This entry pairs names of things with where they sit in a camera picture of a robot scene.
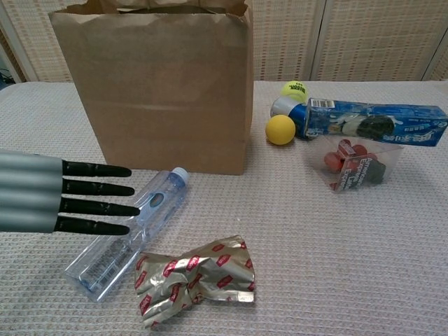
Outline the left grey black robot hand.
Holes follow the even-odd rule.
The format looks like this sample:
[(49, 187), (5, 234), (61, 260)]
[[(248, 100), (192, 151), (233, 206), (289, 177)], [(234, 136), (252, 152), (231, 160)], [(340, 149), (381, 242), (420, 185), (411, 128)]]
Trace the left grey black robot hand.
[(133, 195), (131, 187), (93, 180), (131, 174), (125, 167), (2, 150), (1, 231), (126, 235), (126, 225), (88, 217), (132, 217), (139, 215), (138, 208), (86, 197)]

